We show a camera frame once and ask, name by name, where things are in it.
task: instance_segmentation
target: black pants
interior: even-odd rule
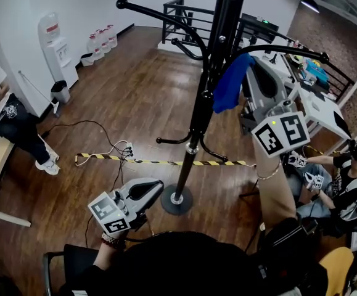
[[[7,138],[24,151],[29,152],[37,162],[42,165],[49,160],[49,154],[44,142],[37,134],[35,117],[26,111],[26,108],[11,94],[6,106],[13,105],[17,109],[17,115],[9,118],[0,114],[0,136]]]

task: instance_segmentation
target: ceiling light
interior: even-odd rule
[[[316,13],[319,13],[319,7],[314,0],[302,0],[301,3]]]

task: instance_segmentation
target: man in black shirt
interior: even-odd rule
[[[330,174],[322,165],[334,165],[339,169],[338,175],[332,180]],[[319,197],[309,204],[297,209],[302,217],[325,218],[332,213],[339,214],[357,201],[357,187],[347,186],[357,179],[357,145],[353,153],[343,154],[339,157],[321,155],[307,159],[307,166],[300,169],[301,172],[321,175],[324,177],[322,187],[314,191]],[[296,199],[300,196],[302,186],[292,186],[292,192]]]

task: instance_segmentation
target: seated person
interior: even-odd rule
[[[35,117],[11,93],[7,75],[0,67],[0,136],[8,139],[36,159],[36,168],[57,175],[56,156],[50,154],[37,134]]]
[[[331,175],[322,165],[334,165],[339,169],[338,175],[332,179]],[[314,176],[321,175],[324,178],[321,189],[314,190],[318,198],[311,203],[297,208],[297,213],[302,217],[327,218],[332,213],[340,214],[344,210],[354,210],[357,201],[357,187],[347,189],[347,186],[357,179],[357,146],[352,155],[343,154],[338,157],[320,155],[307,159],[304,168],[298,168],[299,172],[310,173]],[[293,196],[296,201],[303,189],[301,183],[295,183],[294,179],[288,178]]]
[[[253,145],[267,232],[259,256],[197,232],[157,234],[124,252],[127,233],[103,233],[93,266],[68,281],[59,295],[158,294],[171,288],[177,293],[223,289],[243,295],[325,295],[327,272],[312,257],[310,241],[303,231],[288,236],[298,233],[298,221],[280,158],[270,159],[256,141]]]

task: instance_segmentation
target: headphones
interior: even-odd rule
[[[355,139],[349,140],[348,147],[349,147],[351,156],[356,160],[355,154],[356,154],[357,142],[355,141]]]

